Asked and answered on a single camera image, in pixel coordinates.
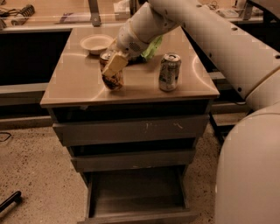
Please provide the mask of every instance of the can label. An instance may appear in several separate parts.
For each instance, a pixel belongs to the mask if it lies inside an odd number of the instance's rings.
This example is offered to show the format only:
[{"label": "can label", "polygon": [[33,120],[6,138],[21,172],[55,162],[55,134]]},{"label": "can label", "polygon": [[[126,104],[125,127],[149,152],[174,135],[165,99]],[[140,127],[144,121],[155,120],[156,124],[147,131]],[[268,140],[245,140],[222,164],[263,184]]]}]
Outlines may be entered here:
[{"label": "can label", "polygon": [[173,52],[168,52],[161,60],[158,77],[159,88],[164,91],[172,91],[177,87],[181,58]]},{"label": "can label", "polygon": [[[103,71],[104,67],[108,64],[109,59],[113,51],[105,51],[100,54],[99,62],[100,62],[100,70]],[[116,73],[115,75],[108,77],[106,75],[102,75],[102,80],[105,86],[110,90],[118,90],[123,87],[123,71]]]}]

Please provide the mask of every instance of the table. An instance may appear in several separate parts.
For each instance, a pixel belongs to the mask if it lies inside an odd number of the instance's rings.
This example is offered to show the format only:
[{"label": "table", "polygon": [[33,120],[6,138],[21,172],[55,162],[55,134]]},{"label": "table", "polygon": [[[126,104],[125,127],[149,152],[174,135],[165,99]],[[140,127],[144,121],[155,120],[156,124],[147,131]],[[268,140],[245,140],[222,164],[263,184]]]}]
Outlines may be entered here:
[{"label": "table", "polygon": [[[74,28],[46,88],[41,107],[88,186],[81,223],[180,223],[191,211],[183,177],[219,92],[177,28],[153,59],[123,69],[120,91],[104,87],[97,56],[80,46],[93,33],[115,37],[119,26]],[[158,88],[165,53],[181,56],[176,90]]]}]

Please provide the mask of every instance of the desk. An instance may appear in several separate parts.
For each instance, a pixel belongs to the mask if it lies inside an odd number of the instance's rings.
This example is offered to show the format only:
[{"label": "desk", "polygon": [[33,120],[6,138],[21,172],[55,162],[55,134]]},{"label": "desk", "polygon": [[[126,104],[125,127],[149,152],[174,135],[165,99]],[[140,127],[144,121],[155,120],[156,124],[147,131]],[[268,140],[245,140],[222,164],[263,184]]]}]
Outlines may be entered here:
[{"label": "desk", "polygon": [[[74,28],[46,88],[41,106],[88,186],[84,223],[179,223],[190,211],[182,178],[219,92],[181,28],[164,35],[146,64],[123,69],[124,86],[104,87],[98,57],[80,40],[114,37],[119,26]],[[178,87],[158,88],[160,60],[181,56]]]}]

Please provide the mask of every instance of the speckled floor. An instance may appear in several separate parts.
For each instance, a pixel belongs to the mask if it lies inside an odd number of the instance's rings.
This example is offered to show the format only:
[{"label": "speckled floor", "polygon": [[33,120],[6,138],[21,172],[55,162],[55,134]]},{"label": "speckled floor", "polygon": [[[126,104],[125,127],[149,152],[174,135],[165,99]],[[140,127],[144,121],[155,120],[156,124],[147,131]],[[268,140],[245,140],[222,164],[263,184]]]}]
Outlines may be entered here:
[{"label": "speckled floor", "polygon": [[[84,221],[87,188],[74,170],[67,149],[61,146],[48,122],[40,125],[41,122],[1,123],[0,131],[11,133],[11,137],[0,142],[0,203],[15,191],[22,192],[23,202],[3,210],[0,223]],[[214,223],[215,174],[220,148],[208,124],[185,176],[191,209],[199,212],[193,224]]]}]

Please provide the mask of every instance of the dark beverage can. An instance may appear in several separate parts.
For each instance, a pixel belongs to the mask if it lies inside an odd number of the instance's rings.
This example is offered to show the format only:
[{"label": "dark beverage can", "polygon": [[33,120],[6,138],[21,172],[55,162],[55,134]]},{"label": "dark beverage can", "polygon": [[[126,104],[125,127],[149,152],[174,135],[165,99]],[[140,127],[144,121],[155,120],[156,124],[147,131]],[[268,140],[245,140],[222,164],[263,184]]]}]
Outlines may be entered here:
[{"label": "dark beverage can", "polygon": [[158,85],[161,90],[172,91],[177,87],[181,58],[174,52],[168,52],[161,60]]},{"label": "dark beverage can", "polygon": [[[104,67],[108,64],[110,57],[113,55],[113,51],[107,50],[102,52],[99,57],[100,70],[103,71]],[[123,87],[123,71],[120,71],[113,76],[102,75],[102,80],[105,86],[110,90],[118,90]]]}]

